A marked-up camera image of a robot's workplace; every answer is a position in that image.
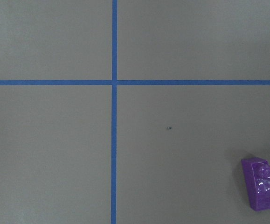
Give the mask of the purple sloped block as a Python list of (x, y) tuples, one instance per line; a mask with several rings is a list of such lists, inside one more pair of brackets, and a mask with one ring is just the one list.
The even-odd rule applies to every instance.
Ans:
[(253, 157), (242, 159), (249, 205), (255, 211), (270, 209), (270, 165), (267, 160)]

